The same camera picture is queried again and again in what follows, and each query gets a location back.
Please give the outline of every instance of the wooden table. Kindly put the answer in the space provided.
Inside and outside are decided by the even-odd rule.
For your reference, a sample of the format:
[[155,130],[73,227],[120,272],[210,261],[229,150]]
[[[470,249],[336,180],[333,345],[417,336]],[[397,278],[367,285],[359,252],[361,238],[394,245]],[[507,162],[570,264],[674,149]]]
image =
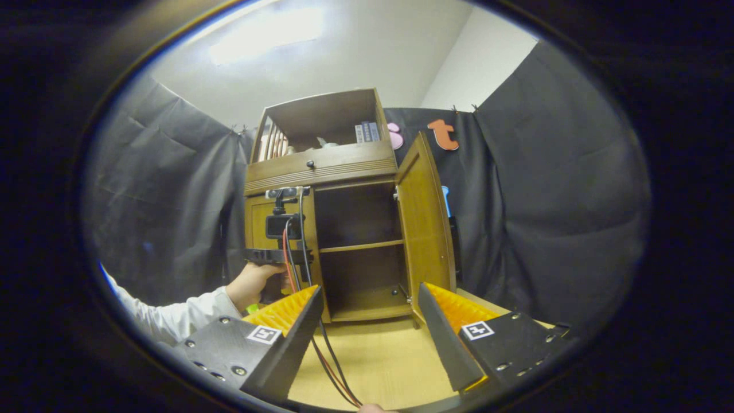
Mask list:
[[[457,294],[503,315],[509,310],[458,289]],[[550,328],[550,324],[541,323]],[[362,403],[404,409],[456,395],[426,326],[416,330],[410,317],[379,322],[327,325],[329,341],[344,375]],[[321,333],[316,343],[327,355]],[[336,366],[330,361],[336,373]],[[288,397],[330,409],[356,409],[334,389],[309,346]]]

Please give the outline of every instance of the green object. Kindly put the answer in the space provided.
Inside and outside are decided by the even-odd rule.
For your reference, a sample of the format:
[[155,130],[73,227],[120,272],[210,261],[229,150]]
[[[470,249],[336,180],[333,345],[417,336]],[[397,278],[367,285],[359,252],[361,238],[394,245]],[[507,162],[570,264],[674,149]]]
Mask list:
[[255,314],[259,309],[260,309],[260,307],[258,307],[257,304],[253,304],[253,305],[248,306],[246,308],[247,314]]

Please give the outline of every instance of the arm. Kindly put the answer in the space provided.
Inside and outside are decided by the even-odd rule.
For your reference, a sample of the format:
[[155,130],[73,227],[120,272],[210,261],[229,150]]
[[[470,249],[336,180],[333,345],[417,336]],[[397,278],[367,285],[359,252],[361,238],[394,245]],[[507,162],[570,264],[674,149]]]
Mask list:
[[156,341],[174,345],[218,317],[241,318],[247,306],[260,301],[265,281],[280,272],[283,269],[278,266],[248,263],[228,286],[169,306],[148,306],[118,286],[109,274],[107,280],[141,330]]

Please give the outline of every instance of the open cabinet door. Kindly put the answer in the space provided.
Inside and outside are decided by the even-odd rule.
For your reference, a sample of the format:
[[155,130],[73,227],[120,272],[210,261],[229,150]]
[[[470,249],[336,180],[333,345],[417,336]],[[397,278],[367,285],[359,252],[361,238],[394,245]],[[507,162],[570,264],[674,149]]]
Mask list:
[[395,177],[403,230],[408,292],[413,312],[418,308],[418,287],[429,282],[456,291],[454,247],[441,182],[428,139],[420,132],[410,146]]

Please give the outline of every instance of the book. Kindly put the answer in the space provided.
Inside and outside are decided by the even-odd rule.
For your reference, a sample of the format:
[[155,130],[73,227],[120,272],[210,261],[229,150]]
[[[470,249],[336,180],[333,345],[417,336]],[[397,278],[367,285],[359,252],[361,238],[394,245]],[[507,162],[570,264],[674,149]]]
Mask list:
[[377,123],[370,122],[369,131],[370,131],[370,134],[372,135],[372,142],[377,142],[379,140],[379,131],[377,131]]
[[372,142],[372,135],[369,133],[369,122],[362,122],[362,133],[365,135],[365,142]]
[[362,125],[355,125],[355,132],[357,132],[357,143],[364,143],[365,135],[362,133]]

